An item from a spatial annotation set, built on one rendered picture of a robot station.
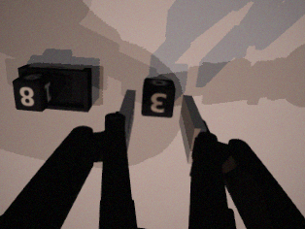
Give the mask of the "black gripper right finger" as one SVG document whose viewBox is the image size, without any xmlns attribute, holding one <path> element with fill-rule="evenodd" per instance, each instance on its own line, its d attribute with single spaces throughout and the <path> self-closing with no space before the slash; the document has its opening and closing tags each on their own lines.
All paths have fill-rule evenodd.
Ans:
<svg viewBox="0 0 305 229">
<path fill-rule="evenodd" d="M 190 95 L 179 124 L 191 164 L 188 229 L 236 229 L 225 188 L 247 229 L 305 229 L 305 217 L 249 145 L 218 142 Z"/>
</svg>

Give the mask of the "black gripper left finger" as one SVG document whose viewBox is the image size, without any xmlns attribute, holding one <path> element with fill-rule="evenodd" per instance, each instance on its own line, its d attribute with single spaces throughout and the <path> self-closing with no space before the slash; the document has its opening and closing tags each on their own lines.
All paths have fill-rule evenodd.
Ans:
<svg viewBox="0 0 305 229">
<path fill-rule="evenodd" d="M 127 158 L 135 94 L 127 89 L 119 112 L 105 115 L 105 133 L 75 127 L 0 215 L 0 229 L 61 229 L 95 162 L 103 162 L 99 229 L 138 229 Z"/>
</svg>

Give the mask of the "black cube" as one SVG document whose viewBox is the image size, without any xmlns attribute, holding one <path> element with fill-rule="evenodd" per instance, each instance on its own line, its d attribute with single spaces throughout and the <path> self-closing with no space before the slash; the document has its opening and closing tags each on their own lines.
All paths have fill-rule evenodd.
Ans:
<svg viewBox="0 0 305 229">
<path fill-rule="evenodd" d="M 26 73 L 13 80 L 17 110 L 42 112 L 53 101 L 51 74 Z"/>
<path fill-rule="evenodd" d="M 175 92 L 171 80 L 144 79 L 141 115 L 172 117 Z"/>
</svg>

